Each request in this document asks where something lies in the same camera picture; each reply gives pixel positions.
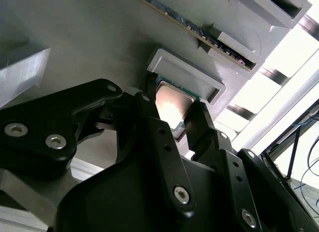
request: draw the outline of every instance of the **ram module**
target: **ram module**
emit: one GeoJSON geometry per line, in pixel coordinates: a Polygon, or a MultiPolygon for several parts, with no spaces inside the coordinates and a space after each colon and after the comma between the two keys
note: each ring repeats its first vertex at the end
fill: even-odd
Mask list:
{"type": "Polygon", "coordinates": [[[165,4],[161,3],[158,0],[141,0],[144,3],[146,3],[148,6],[152,7],[153,9],[156,9],[160,13],[164,14],[171,20],[173,20],[175,23],[177,23],[179,26],[183,27],[184,29],[190,31],[191,34],[193,34],[196,38],[204,42],[209,47],[213,48],[220,54],[227,57],[229,60],[235,62],[240,67],[244,68],[247,71],[251,71],[254,67],[254,63],[250,60],[246,59],[233,49],[231,49],[226,44],[222,43],[218,39],[216,39],[211,34],[205,32],[200,27],[193,24],[191,21],[187,20],[185,17],[179,15],[177,12],[172,10],[171,8],[167,7],[165,4]]]}

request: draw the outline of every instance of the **screw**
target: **screw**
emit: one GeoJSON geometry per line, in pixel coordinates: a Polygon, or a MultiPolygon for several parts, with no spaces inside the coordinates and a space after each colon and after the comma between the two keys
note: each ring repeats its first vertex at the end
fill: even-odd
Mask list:
{"type": "Polygon", "coordinates": [[[247,210],[243,209],[241,211],[241,216],[251,228],[255,228],[257,226],[255,218],[247,210]]]}
{"type": "Polygon", "coordinates": [[[174,189],[174,195],[182,204],[187,204],[189,202],[188,192],[181,186],[176,186],[174,189]]]}
{"type": "Polygon", "coordinates": [[[21,123],[10,123],[5,126],[4,132],[8,136],[20,137],[24,136],[28,133],[28,128],[21,123]]]}
{"type": "Polygon", "coordinates": [[[109,89],[110,91],[116,91],[116,88],[115,88],[114,86],[108,86],[108,89],[109,89]]]}
{"type": "Polygon", "coordinates": [[[228,136],[224,133],[224,132],[220,132],[220,135],[224,138],[224,139],[227,139],[228,136]]]}
{"type": "Polygon", "coordinates": [[[251,157],[251,158],[254,158],[255,157],[255,154],[252,153],[251,151],[247,151],[248,155],[251,157]]]}
{"type": "Polygon", "coordinates": [[[53,134],[45,139],[45,144],[51,149],[61,150],[66,146],[66,139],[61,135],[53,134]]]}
{"type": "Polygon", "coordinates": [[[150,101],[150,99],[147,96],[143,96],[143,99],[146,101],[150,101]]]}

